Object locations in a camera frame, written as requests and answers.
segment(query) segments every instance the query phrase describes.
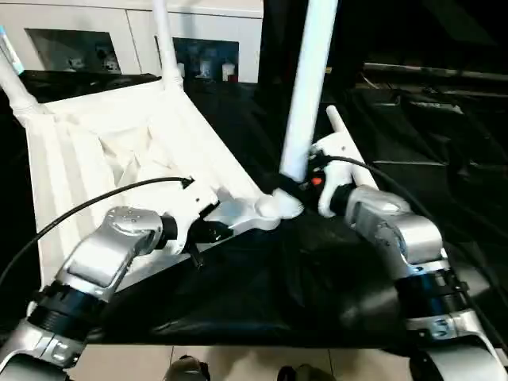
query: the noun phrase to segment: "white plastic bracket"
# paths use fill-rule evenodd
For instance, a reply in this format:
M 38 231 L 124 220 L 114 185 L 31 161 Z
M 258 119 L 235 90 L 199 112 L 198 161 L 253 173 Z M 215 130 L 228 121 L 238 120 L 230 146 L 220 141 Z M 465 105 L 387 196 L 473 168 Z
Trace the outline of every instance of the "white plastic bracket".
M 189 228 L 198 220 L 199 214 L 209 205 L 218 202 L 214 190 L 203 183 L 194 181 L 182 191 L 178 202 L 167 208 L 167 214 L 176 220 L 178 236 L 174 241 L 168 241 L 167 247 L 171 254 L 180 254 L 187 242 Z
M 344 156 L 364 163 L 364 158 L 356 147 L 355 141 L 351 138 L 344 121 L 342 120 L 337 108 L 329 106 L 326 109 L 329 120 L 335 133 L 320 139 L 312 145 L 311 152 L 322 152 L 327 156 Z M 378 189 L 371 172 L 363 167 L 355 166 L 343 161 L 332 161 L 324 168 L 326 175 L 325 187 L 317 204 L 320 215 L 323 217 L 333 217 L 335 213 L 330 209 L 333 193 L 335 190 L 345 184 L 354 183 L 357 186 L 368 185 Z
M 254 200 L 231 198 L 221 202 L 205 220 L 222 222 L 238 235 L 250 229 L 273 230 L 280 223 L 280 215 L 275 198 L 265 194 Z

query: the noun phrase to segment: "white tube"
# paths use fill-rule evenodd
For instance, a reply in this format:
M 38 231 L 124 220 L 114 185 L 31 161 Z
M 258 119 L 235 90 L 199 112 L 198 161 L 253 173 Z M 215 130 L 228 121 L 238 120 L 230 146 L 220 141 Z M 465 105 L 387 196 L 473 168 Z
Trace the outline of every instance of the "white tube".
M 346 152 L 348 153 L 348 157 L 354 160 L 358 160 L 361 163 L 365 163 L 364 158 L 362 157 L 358 147 L 356 147 L 355 141 L 352 139 L 351 134 L 346 128 L 346 124 L 342 120 L 341 115 L 337 111 L 335 106 L 328 106 L 326 108 L 326 114 L 332 124 L 333 131 L 336 133 L 341 133 L 341 136 L 344 140 L 344 146 L 346 147 Z M 371 172 L 363 167 L 359 167 L 357 165 L 352 166 L 352 177 L 355 180 L 357 186 L 359 185 L 368 185 L 374 189 L 378 189 L 377 184 L 375 183 L 374 178 L 372 177 Z
M 182 86 L 183 80 L 176 62 L 175 46 L 169 29 L 169 16 L 165 0 L 153 0 L 153 15 L 157 24 L 157 40 L 159 42 L 164 86 L 170 86 L 174 83 Z
M 29 110 L 39 108 L 39 103 L 25 89 L 25 85 L 2 51 L 0 51 L 0 87 L 7 94 L 10 107 L 15 114 L 26 114 Z
M 280 172 L 301 183 L 306 176 L 338 0 L 310 0 Z

